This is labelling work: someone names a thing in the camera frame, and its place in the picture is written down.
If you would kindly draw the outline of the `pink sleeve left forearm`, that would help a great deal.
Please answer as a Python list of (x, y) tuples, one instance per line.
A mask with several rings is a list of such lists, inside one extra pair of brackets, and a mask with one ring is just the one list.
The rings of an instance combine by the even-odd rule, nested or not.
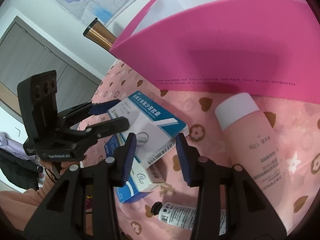
[(1, 191), (1, 208), (12, 225), (23, 231), (32, 215), (39, 207), (56, 180), (50, 174), (45, 176), (43, 187), (35, 191), (28, 189), (24, 193), (16, 191)]

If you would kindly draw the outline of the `person's left hand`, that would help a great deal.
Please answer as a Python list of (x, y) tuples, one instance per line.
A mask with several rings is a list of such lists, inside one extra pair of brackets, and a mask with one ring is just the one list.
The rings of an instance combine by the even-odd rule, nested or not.
[(53, 172), (53, 175), (59, 179), (67, 170), (69, 170), (69, 167), (72, 165), (78, 165), (80, 166), (80, 163), (78, 161), (73, 161), (73, 162), (49, 162), (49, 161), (42, 161), (40, 160), (40, 164)]

